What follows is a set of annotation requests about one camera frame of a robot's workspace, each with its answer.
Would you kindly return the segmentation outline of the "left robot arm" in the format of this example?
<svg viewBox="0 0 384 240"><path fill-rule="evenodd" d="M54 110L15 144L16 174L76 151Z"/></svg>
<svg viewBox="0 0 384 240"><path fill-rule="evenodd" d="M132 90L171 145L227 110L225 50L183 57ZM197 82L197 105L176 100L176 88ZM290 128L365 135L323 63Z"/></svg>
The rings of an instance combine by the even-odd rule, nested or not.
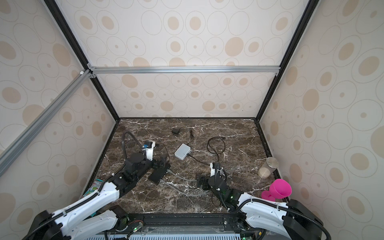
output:
<svg viewBox="0 0 384 240"><path fill-rule="evenodd" d="M104 206L120 199L131 190L147 174L153 174L160 180L160 169L169 167L169 153L155 156L155 141L140 143L132 132L125 130L121 136L124 157L123 166L111 174L101 186L88 196L49 214L43 211L38 214L27 235L26 240L68 240L70 230Z"/></svg>

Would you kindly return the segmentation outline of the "white rectangular box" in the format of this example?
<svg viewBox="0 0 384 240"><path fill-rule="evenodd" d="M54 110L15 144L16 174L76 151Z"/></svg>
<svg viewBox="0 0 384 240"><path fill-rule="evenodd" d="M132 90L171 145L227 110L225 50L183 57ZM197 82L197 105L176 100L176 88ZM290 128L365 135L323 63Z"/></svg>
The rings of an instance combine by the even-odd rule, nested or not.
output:
<svg viewBox="0 0 384 240"><path fill-rule="evenodd" d="M191 152L190 146L186 144L181 144L180 147L175 151L174 155L179 160L184 160L190 152Z"/></svg>

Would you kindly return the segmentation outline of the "black network switch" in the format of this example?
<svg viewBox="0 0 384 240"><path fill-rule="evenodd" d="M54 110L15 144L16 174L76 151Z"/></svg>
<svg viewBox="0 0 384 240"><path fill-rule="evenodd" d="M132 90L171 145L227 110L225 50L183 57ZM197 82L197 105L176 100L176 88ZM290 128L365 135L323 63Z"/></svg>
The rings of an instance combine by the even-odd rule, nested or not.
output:
<svg viewBox="0 0 384 240"><path fill-rule="evenodd" d="M162 178L165 176L165 174L170 169L171 165L169 163L166 163L163 167L159 167L155 169L151 175L149 176L149 181L152 182L155 185L158 185Z"/></svg>

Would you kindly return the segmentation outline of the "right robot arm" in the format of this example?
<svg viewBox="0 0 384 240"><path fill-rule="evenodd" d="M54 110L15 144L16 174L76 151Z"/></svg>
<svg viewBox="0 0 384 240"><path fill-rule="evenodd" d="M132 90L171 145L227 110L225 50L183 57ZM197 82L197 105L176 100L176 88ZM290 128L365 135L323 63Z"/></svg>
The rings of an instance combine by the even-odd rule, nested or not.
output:
<svg viewBox="0 0 384 240"><path fill-rule="evenodd" d="M253 229L265 229L291 240L331 240L324 223L296 200L278 203L230 188L221 173L196 174L197 187L211 191L231 214L239 214Z"/></svg>

